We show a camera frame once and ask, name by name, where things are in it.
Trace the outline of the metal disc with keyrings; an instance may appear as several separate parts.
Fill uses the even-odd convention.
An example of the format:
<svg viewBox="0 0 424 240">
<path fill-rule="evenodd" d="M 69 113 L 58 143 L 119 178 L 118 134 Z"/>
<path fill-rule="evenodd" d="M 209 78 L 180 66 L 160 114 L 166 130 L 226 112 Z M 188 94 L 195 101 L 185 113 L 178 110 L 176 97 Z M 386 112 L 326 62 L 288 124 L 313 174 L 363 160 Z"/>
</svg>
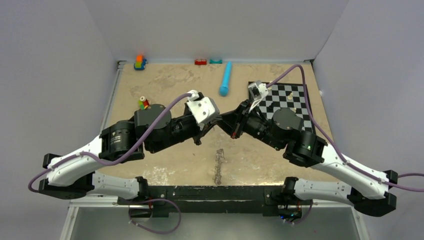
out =
<svg viewBox="0 0 424 240">
<path fill-rule="evenodd" d="M 219 148 L 215 153 L 215 166 L 213 181 L 216 186 L 222 184 L 222 164 L 226 162 L 225 152 L 223 148 Z"/>
</svg>

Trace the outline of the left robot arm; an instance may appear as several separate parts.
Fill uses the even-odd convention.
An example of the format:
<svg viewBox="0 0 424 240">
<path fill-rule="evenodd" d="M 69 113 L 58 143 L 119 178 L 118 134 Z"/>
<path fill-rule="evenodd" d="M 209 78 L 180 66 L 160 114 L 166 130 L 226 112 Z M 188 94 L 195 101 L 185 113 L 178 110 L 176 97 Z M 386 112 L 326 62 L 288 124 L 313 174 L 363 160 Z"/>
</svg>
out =
<svg viewBox="0 0 424 240">
<path fill-rule="evenodd" d="M 130 119 L 111 125 L 67 155 L 46 154 L 43 167 L 47 173 L 37 191 L 64 200 L 111 195 L 142 205 L 149 199 L 145 178 L 119 178 L 100 173 L 99 169 L 142 160 L 145 152 L 154 154 L 187 139 L 199 145 L 218 115 L 218 107 L 208 97 L 188 100 L 183 115 L 175 118 L 162 104 L 137 110 Z"/>
</svg>

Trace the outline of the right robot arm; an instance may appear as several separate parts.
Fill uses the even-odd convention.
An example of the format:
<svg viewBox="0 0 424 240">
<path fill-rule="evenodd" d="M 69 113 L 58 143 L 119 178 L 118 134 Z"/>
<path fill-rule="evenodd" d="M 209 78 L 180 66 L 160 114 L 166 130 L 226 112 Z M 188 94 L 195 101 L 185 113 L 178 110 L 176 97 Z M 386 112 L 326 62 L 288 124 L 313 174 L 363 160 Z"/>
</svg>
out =
<svg viewBox="0 0 424 240">
<path fill-rule="evenodd" d="M 278 198 L 288 204 L 296 200 L 325 200 L 354 207 L 358 212 L 382 217 L 396 209 L 397 197 L 389 192 L 398 175 L 393 170 L 378 171 L 338 155 L 333 145 L 303 130 L 303 119 L 289 108 L 277 109 L 271 118 L 243 101 L 235 110 L 223 113 L 218 126 L 231 138 L 242 134 L 283 150 L 283 158 L 299 167 L 311 168 L 337 178 L 336 182 L 287 177 Z"/>
</svg>

